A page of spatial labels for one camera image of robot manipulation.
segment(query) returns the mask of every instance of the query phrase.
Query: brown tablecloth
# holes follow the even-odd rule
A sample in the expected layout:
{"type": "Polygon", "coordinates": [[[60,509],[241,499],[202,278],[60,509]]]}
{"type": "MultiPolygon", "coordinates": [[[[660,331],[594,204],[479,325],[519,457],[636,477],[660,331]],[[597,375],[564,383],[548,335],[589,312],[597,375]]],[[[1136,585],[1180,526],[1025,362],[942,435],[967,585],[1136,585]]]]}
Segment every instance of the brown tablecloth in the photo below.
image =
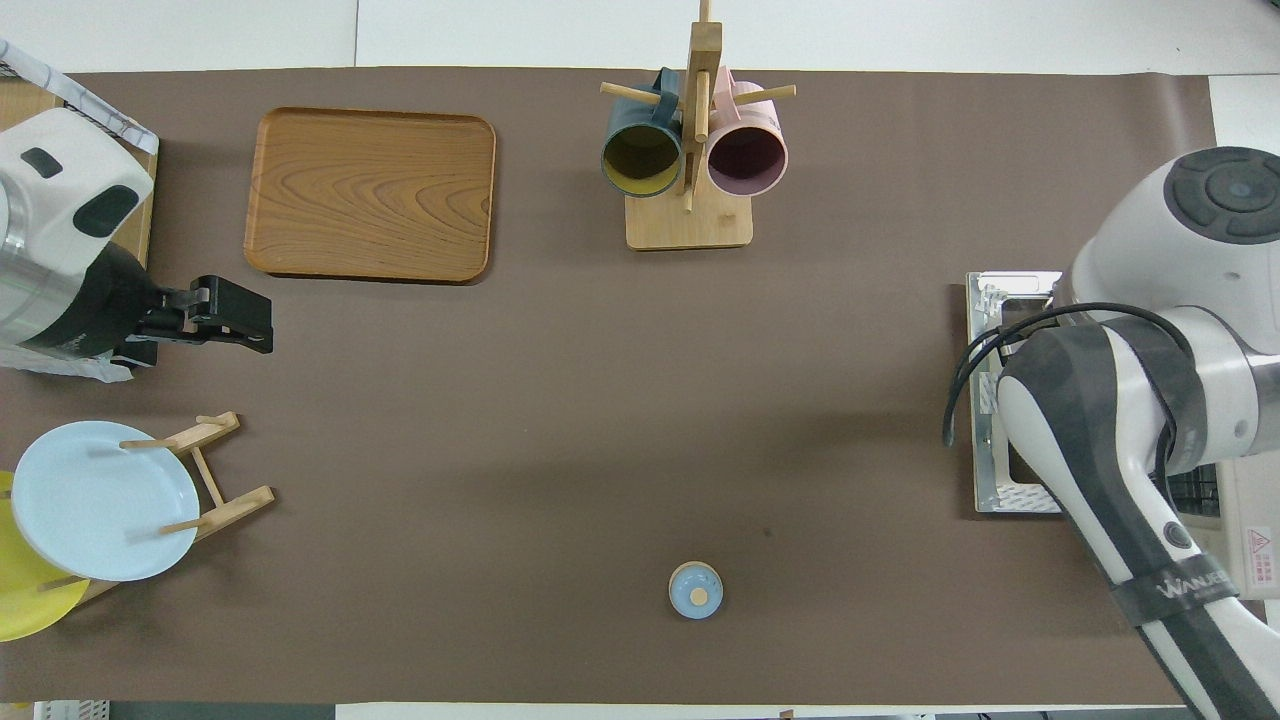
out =
{"type": "Polygon", "coordinates": [[[938,415],[964,273],[1065,268],[1140,177],[1212,145],[1206,81],[742,73],[800,88],[755,240],[636,254],[596,86],[649,74],[81,78],[163,137],[152,275],[270,296],[276,350],[170,346],[122,386],[3,372],[0,466],[72,420],[236,410],[214,471],[279,502],[0,644],[0,698],[1178,702],[1064,521],[975,515],[938,415]],[[280,105],[489,119],[481,281],[251,269],[280,105]],[[724,579],[708,621],[667,603],[686,560],[724,579]]]}

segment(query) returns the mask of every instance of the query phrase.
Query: warning label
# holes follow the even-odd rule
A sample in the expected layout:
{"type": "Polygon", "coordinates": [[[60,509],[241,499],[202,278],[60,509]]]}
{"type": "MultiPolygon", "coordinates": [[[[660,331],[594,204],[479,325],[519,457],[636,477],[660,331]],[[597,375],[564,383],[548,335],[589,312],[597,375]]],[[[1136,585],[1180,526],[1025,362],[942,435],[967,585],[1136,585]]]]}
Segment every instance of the warning label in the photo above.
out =
{"type": "Polygon", "coordinates": [[[1249,570],[1253,584],[1260,588],[1276,585],[1276,546],[1271,528],[1253,527],[1244,529],[1249,548],[1249,570]]]}

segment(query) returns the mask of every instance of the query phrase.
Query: velcro strap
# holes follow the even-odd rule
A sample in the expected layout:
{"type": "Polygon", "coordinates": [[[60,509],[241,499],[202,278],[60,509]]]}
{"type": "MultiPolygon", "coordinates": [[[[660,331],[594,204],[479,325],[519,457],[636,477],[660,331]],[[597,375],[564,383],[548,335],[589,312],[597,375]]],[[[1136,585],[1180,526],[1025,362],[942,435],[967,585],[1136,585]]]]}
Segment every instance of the velcro strap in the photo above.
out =
{"type": "Polygon", "coordinates": [[[1226,570],[1207,555],[1170,562],[1111,588],[1111,597],[1135,628],[1238,594],[1226,570]]]}

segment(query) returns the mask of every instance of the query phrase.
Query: mug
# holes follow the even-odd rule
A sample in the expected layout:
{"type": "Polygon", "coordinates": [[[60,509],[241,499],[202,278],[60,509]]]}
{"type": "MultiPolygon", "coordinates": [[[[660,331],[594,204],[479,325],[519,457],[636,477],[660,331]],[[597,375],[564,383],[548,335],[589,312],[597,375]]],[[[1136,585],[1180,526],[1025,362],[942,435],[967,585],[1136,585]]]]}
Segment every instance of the mug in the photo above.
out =
{"type": "Polygon", "coordinates": [[[623,193],[652,197],[680,177],[682,128],[676,111],[680,76],[663,68],[652,87],[636,87],[657,92],[660,100],[657,105],[626,97],[613,101],[600,170],[623,193]]]}
{"type": "Polygon", "coordinates": [[[708,118],[707,174],[716,187],[740,197],[760,195],[787,172],[787,143],[773,100],[733,104],[735,95],[756,90],[762,87],[754,82],[733,82],[722,65],[708,118]]]}

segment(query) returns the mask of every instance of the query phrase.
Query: blue lid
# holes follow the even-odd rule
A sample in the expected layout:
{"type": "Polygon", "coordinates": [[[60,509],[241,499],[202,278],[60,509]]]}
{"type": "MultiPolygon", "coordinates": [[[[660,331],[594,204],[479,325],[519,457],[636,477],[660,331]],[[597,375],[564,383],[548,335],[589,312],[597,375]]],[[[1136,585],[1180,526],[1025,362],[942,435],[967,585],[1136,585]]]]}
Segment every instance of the blue lid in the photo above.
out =
{"type": "Polygon", "coordinates": [[[690,620],[701,620],[719,610],[724,587],[710,565],[685,562],[671,575],[669,594],[676,612],[690,620]]]}

